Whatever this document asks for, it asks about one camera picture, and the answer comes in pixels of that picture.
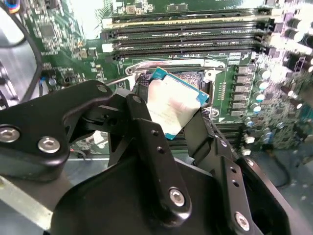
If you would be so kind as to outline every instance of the black cable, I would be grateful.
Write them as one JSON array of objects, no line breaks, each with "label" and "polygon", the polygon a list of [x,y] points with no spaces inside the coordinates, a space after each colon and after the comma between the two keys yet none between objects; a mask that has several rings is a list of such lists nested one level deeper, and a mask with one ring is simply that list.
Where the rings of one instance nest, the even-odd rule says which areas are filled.
[{"label": "black cable", "polygon": [[25,39],[28,41],[31,49],[33,50],[33,53],[35,56],[37,68],[36,68],[36,71],[33,75],[32,80],[31,80],[31,82],[30,82],[30,84],[26,90],[24,97],[20,101],[20,103],[24,103],[24,102],[27,102],[31,99],[31,97],[35,91],[35,88],[37,86],[38,78],[40,78],[40,74],[41,74],[42,69],[43,69],[42,57],[41,57],[41,53],[40,53],[39,49],[36,46],[36,43],[31,38],[31,36],[27,32],[26,28],[23,26],[23,24],[20,22],[20,20],[16,17],[16,15],[10,14],[8,8],[6,7],[6,5],[2,1],[0,1],[0,7],[10,16],[10,18],[13,20],[13,22],[16,24],[16,26],[19,28],[19,30],[23,33]]},{"label": "black cable", "polygon": [[24,44],[25,42],[27,42],[27,39],[25,37],[23,37],[23,39],[20,40],[18,43],[9,44],[9,45],[6,45],[6,46],[0,46],[0,49],[10,49],[10,48],[19,47],[20,45]]},{"label": "black cable", "polygon": [[275,161],[277,166],[281,169],[281,171],[285,174],[286,176],[286,181],[283,184],[280,185],[275,185],[276,188],[282,189],[282,188],[287,188],[291,185],[291,176],[287,168],[285,167],[284,164],[278,159],[278,157],[274,154],[273,152],[273,145],[272,144],[264,144],[262,147],[271,158]]}]

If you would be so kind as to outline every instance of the surface-mount component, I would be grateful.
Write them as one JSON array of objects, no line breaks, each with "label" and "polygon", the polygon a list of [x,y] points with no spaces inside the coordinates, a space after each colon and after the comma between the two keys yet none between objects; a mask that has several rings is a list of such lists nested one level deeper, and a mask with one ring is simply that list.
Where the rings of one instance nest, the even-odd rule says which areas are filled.
[{"label": "surface-mount component", "polygon": [[240,101],[244,99],[244,95],[243,94],[234,94],[233,96],[233,100],[234,101]]},{"label": "surface-mount component", "polygon": [[55,36],[55,32],[51,24],[41,25],[39,30],[43,38],[52,38]]},{"label": "surface-mount component", "polygon": [[234,92],[243,93],[245,92],[245,90],[246,90],[245,86],[235,86]]},{"label": "surface-mount component", "polygon": [[238,66],[237,73],[238,74],[247,74],[249,72],[249,66]]},{"label": "surface-mount component", "polygon": [[235,81],[236,81],[236,83],[245,84],[248,81],[248,77],[247,76],[236,76]]}]

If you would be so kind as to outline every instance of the dimm slot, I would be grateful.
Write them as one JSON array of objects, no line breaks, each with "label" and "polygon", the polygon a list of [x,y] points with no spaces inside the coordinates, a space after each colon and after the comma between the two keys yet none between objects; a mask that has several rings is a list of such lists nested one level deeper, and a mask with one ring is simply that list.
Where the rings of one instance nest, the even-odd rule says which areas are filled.
[{"label": "dimm slot", "polygon": [[197,18],[223,18],[223,17],[238,17],[246,15],[269,15],[269,8],[253,8],[253,9],[228,9],[228,10],[207,10],[207,11],[190,11],[190,12],[169,12],[146,15],[131,15],[131,16],[114,16],[112,17],[113,24],[132,23],[141,21],[166,21],[171,19],[197,19]]},{"label": "dimm slot", "polygon": [[263,45],[253,44],[244,46],[223,46],[223,47],[192,47],[192,48],[167,48],[158,50],[135,50],[135,51],[117,51],[112,55],[113,60],[119,60],[121,58],[130,56],[143,56],[143,55],[171,55],[175,57],[176,55],[182,55],[185,53],[199,53],[206,54],[209,52],[260,52]]},{"label": "dimm slot", "polygon": [[214,36],[191,36],[191,37],[172,37],[172,38],[153,38],[153,39],[137,39],[137,40],[126,40],[119,41],[117,44],[119,47],[128,47],[131,45],[139,44],[160,44],[160,43],[186,43],[186,42],[195,42],[202,43],[206,41],[213,40],[248,40],[255,39],[256,36],[263,37],[265,34],[256,33],[256,34],[227,34],[227,35],[214,35]]},{"label": "dimm slot", "polygon": [[116,38],[118,36],[127,36],[134,33],[151,33],[151,32],[176,32],[194,29],[209,29],[209,28],[220,28],[220,29],[231,29],[240,27],[256,27],[259,24],[257,21],[249,22],[227,22],[227,23],[189,23],[189,24],[179,24],[179,25],[155,25],[155,26],[133,26],[126,28],[117,29],[105,29],[104,33],[112,35]]},{"label": "dimm slot", "polygon": [[221,47],[221,46],[244,46],[244,45],[253,45],[255,43],[258,43],[258,41],[254,39],[241,39],[241,40],[235,40],[235,39],[229,39],[229,40],[212,40],[212,41],[199,41],[199,42],[186,42],[186,43],[167,43],[167,44],[161,44],[161,45],[143,45],[143,46],[131,46],[131,47],[117,47],[115,48],[115,51],[138,51],[138,50],[173,50],[176,48],[184,49],[184,48],[194,48],[194,47]]}]

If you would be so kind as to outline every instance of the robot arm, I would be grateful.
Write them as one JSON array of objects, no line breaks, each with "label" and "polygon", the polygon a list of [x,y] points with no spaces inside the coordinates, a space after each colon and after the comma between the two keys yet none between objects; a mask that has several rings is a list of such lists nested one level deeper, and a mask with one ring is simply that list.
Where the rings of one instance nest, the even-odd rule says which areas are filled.
[{"label": "robot arm", "polygon": [[[196,167],[173,158],[141,97],[97,81],[3,110],[0,120],[0,198],[52,235],[311,234],[201,111],[184,128]],[[71,187],[62,174],[69,146],[95,130],[109,133],[111,167]]]}]

